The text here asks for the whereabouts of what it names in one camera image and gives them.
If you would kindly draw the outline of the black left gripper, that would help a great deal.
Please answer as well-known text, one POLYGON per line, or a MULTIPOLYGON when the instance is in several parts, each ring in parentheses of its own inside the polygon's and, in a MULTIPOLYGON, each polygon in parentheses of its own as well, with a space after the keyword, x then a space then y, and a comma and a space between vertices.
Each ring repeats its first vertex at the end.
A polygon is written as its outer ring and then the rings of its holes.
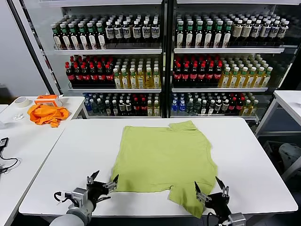
POLYGON ((107 196, 110 192, 117 188, 119 174, 109 183, 103 183, 95 181, 99 170, 92 173, 91 176, 87 177, 87 199, 93 204, 94 210, 96 209, 97 203, 107 200, 110 197, 107 196))

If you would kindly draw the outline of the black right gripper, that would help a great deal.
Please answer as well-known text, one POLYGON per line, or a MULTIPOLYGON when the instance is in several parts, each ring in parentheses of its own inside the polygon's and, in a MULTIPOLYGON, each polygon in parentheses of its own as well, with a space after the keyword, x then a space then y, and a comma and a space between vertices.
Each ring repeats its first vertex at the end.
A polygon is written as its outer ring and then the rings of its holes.
POLYGON ((228 208, 228 203, 230 201, 229 187, 218 177, 215 177, 215 179, 222 190, 221 193, 214 193, 207 196, 201 191, 196 181, 194 181, 196 197, 200 202, 205 202, 206 208, 213 209, 219 219, 228 219, 228 216, 231 214, 231 211, 228 208))

